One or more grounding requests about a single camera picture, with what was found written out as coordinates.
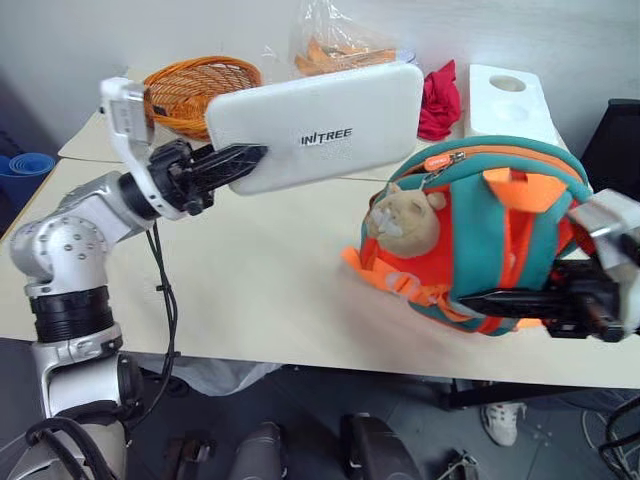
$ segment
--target plush toy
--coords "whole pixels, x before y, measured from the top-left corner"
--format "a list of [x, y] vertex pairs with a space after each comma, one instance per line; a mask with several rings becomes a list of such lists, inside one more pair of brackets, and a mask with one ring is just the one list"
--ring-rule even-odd
[[403, 191], [395, 183], [387, 196], [371, 209], [365, 220], [369, 236], [384, 250], [400, 258], [430, 252], [438, 243], [440, 222], [434, 210], [447, 205], [442, 193]]

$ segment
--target floor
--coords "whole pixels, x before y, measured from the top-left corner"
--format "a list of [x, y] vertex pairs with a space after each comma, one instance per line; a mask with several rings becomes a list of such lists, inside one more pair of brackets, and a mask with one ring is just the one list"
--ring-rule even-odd
[[[39, 416], [38, 388], [26, 342], [0, 339], [0, 478], [6, 478], [21, 454], [20, 438]], [[466, 450], [479, 462], [481, 480], [595, 480], [611, 478], [589, 449], [580, 410], [529, 408], [512, 448], [494, 445], [486, 436], [476, 408], [440, 408], [445, 384], [416, 377], [285, 367], [229, 397], [206, 397], [193, 390], [173, 390], [134, 433], [128, 478], [161, 478], [163, 453], [170, 437], [206, 430], [217, 441], [200, 480], [222, 480], [236, 446], [260, 422], [285, 428], [289, 477], [292, 480], [344, 479], [340, 468], [339, 420], [344, 414], [369, 412], [400, 435], [427, 480], [444, 470], [454, 450]], [[145, 394], [157, 385], [147, 381]], [[638, 430], [636, 417], [626, 425]], [[594, 441], [602, 427], [589, 417]], [[8, 447], [7, 443], [19, 438]]]

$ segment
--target red cloth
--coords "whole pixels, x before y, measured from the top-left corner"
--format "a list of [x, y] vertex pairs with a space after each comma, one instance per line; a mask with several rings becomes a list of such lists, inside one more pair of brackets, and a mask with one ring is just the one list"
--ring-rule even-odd
[[425, 78], [419, 137], [442, 140], [451, 133], [451, 125], [460, 118], [460, 94], [453, 83], [455, 79], [456, 63], [453, 60]]

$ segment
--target orange woven basket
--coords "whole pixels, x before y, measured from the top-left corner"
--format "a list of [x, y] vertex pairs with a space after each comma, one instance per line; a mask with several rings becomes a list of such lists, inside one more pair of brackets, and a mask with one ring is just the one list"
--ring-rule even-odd
[[262, 84], [260, 71], [231, 57], [201, 57], [174, 63], [149, 75], [154, 118], [196, 140], [209, 140], [204, 113], [212, 98]]

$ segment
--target shoe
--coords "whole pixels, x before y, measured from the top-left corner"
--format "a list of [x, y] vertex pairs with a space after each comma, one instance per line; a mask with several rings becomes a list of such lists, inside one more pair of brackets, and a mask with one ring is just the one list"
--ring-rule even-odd
[[492, 403], [482, 407], [482, 426], [491, 440], [501, 447], [510, 447], [518, 437], [518, 412], [524, 417], [527, 406], [524, 403]]

